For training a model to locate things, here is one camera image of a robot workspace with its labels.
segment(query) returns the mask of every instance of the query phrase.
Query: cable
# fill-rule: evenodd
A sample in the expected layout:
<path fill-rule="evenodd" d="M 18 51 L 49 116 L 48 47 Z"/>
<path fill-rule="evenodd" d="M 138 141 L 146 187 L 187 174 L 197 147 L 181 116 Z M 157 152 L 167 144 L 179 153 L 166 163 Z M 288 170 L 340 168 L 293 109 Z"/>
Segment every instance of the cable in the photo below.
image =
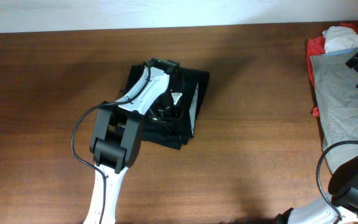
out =
<path fill-rule="evenodd" d="M 321 182 L 320 182 L 320 168 L 321 168 L 321 164 L 323 163 L 324 158 L 326 157 L 326 155 L 335 147 L 337 146 L 342 146 L 345 144 L 355 144 L 358 145 L 358 141 L 340 141 L 337 142 L 335 144 L 330 145 L 321 155 L 318 163 L 317 163 L 317 170 L 316 170 L 316 181 L 317 181 L 317 187 L 318 190 L 320 191 L 321 196 L 323 196 L 323 199 L 327 202 L 327 204 L 333 208 L 333 210 L 338 214 L 338 219 L 342 220 L 342 215 L 340 213 L 340 211 L 329 201 L 329 199 L 327 198 L 327 195 L 324 193 L 323 188 L 321 186 Z"/>
<path fill-rule="evenodd" d="M 148 61 L 144 62 L 144 65 L 148 68 L 149 70 L 149 75 L 147 76 L 147 81 L 144 83 L 144 85 L 142 86 L 142 88 L 140 89 L 140 91 L 138 93 L 136 93 L 136 95 L 132 98 L 129 98 L 126 101 L 123 102 L 117 102 L 117 103 L 105 103 L 105 104 L 100 104 L 100 105 L 96 105 L 91 107 L 89 110 L 87 110 L 76 122 L 74 129 L 73 129 L 73 133 L 71 134 L 71 140 L 70 140 L 70 146 L 71 146 L 71 152 L 73 153 L 75 159 L 78 159 L 80 162 L 82 162 L 83 164 L 87 165 L 88 167 L 98 171 L 103 178 L 103 206 L 102 206 L 102 211 L 101 211 L 101 215 L 100 215 L 100 221 L 99 224 L 102 223 L 102 219 L 103 219 L 103 214 L 104 214 L 104 207 L 106 205 L 106 175 L 103 173 L 102 170 L 100 170 L 99 168 L 97 168 L 96 166 L 90 164 L 89 162 L 86 162 L 85 160 L 83 160 L 80 156 L 77 155 L 77 153 L 74 150 L 74 138 L 75 138 L 75 134 L 77 132 L 77 129 L 79 127 L 79 125 L 81 124 L 81 122 L 84 120 L 84 118 L 86 118 L 86 116 L 88 116 L 92 111 L 96 110 L 96 109 L 100 109 L 100 108 L 108 108 L 109 106 L 113 106 L 113 105 L 124 105 L 126 103 L 130 103 L 132 100 L 136 99 L 142 92 L 143 90 L 146 88 L 147 84 L 150 81 L 150 75 L 151 75 L 151 67 Z"/>

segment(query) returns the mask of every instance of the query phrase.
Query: pile of cloth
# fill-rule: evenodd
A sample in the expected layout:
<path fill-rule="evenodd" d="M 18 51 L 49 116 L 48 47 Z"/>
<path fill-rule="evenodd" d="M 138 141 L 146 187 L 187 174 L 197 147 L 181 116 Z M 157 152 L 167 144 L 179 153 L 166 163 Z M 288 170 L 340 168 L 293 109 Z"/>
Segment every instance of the pile of cloth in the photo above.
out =
<path fill-rule="evenodd" d="M 314 86 L 311 56 L 348 54 L 356 48 L 358 48 L 358 29 L 355 25 L 344 22 L 341 22 L 339 26 L 333 26 L 324 31 L 322 37 L 309 39 L 306 55 L 311 84 Z M 313 108 L 312 115 L 319 117 L 318 107 Z"/>

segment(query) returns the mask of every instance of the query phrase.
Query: wooden table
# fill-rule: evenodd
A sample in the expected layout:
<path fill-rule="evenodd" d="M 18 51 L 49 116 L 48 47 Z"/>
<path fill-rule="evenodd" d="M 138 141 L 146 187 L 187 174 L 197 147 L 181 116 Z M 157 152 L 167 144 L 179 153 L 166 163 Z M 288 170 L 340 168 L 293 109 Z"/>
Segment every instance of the wooden table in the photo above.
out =
<path fill-rule="evenodd" d="M 319 197 L 306 41 L 336 24 L 0 34 L 0 223 L 85 219 L 94 171 L 71 154 L 74 123 L 117 99 L 130 65 L 151 57 L 211 78 L 187 146 L 142 143 L 122 184 L 119 223 L 270 218 Z M 76 137 L 88 160 L 94 118 Z"/>

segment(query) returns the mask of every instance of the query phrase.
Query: wood grain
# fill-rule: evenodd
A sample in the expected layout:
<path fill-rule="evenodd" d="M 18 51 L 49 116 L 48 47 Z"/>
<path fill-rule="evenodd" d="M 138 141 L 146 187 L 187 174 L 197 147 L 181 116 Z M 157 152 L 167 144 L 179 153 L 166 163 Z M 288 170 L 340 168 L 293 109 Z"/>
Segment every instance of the wood grain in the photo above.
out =
<path fill-rule="evenodd" d="M 307 204 L 319 196 L 321 140 L 306 41 L 336 24 L 0 34 L 0 223 L 85 219 L 94 172 L 70 152 L 74 123 L 115 100 L 130 65 L 151 57 L 209 71 L 210 84 L 189 145 L 142 143 L 119 223 L 270 218 Z M 94 116 L 75 143 L 89 160 Z"/>

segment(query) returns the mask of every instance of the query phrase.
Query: gray cloth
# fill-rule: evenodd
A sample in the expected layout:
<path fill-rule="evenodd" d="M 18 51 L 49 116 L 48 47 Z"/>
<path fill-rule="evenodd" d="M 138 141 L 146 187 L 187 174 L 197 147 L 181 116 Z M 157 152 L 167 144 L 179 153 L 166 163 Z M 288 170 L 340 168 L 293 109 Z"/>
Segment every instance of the gray cloth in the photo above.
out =
<path fill-rule="evenodd" d="M 314 90 L 324 132 L 323 150 L 345 140 L 358 140 L 358 73 L 345 63 L 357 50 L 335 56 L 311 56 Z M 358 156 L 358 146 L 339 146 L 326 156 L 333 173 L 340 165 Z"/>

